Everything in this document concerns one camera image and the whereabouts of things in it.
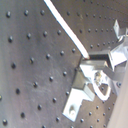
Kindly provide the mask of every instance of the metal bracket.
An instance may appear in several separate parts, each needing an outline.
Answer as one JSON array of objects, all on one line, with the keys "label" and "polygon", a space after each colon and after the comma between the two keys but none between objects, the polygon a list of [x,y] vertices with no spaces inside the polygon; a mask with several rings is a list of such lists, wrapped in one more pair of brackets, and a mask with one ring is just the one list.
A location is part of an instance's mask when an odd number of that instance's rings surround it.
[{"label": "metal bracket", "polygon": [[[63,115],[72,121],[76,120],[83,100],[94,100],[95,95],[89,89],[87,83],[93,85],[95,93],[101,100],[109,98],[111,89],[116,95],[119,94],[128,60],[128,29],[120,29],[116,20],[114,30],[121,43],[120,45],[113,50],[89,53],[90,60],[81,60],[63,110]],[[108,85],[106,95],[103,95],[99,90],[102,84]]]}]

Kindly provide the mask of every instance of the perforated metal panel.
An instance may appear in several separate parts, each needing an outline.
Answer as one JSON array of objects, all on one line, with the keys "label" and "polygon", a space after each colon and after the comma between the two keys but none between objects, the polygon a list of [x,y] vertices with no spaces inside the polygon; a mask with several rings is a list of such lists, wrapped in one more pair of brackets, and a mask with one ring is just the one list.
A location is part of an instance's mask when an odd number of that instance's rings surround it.
[{"label": "perforated metal panel", "polygon": [[[118,45],[115,19],[128,26],[125,0],[52,2],[88,52]],[[80,58],[43,0],[1,0],[0,128],[106,127],[113,93],[106,102],[83,101],[75,123],[62,115]]]}]

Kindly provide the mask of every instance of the white surface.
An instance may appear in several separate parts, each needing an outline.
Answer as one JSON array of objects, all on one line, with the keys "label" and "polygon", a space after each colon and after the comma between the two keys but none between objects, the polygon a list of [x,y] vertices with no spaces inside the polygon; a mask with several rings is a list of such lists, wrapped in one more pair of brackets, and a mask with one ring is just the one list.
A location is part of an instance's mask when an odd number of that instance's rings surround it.
[{"label": "white surface", "polygon": [[74,42],[74,44],[77,46],[81,54],[84,58],[89,58],[89,55],[84,48],[83,44],[80,42],[78,37],[74,34],[74,32],[71,30],[71,28],[68,26],[68,24],[65,22],[63,17],[60,15],[60,13],[57,11],[51,0],[44,0],[48,8],[50,9],[53,16],[56,18],[58,23],[62,26],[62,28],[65,30],[65,32],[68,34],[68,36],[71,38],[71,40]]}]

